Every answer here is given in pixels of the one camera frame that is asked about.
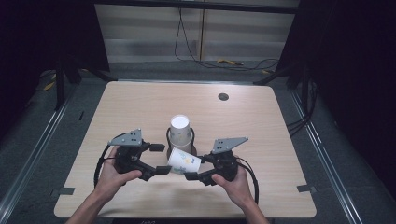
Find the light wood table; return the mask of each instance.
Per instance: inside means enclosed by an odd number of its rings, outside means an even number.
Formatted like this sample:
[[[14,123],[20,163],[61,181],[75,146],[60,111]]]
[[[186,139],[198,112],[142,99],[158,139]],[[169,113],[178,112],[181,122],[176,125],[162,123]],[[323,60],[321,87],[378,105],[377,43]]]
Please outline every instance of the light wood table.
[[[220,93],[229,95],[227,101]],[[217,138],[248,137],[233,149],[247,160],[258,178],[259,206],[268,217],[313,217],[316,207],[306,185],[274,92],[269,87],[110,82],[93,116],[54,213],[70,217],[93,190],[93,173],[107,142],[120,133],[142,129],[150,143],[167,146],[166,130],[174,115],[189,117],[198,155],[208,154]],[[164,152],[142,154],[142,162],[166,165]],[[199,173],[212,169],[202,164]],[[183,175],[155,175],[149,182],[136,179],[123,186],[100,212],[105,217],[243,217],[224,189],[187,181]]]

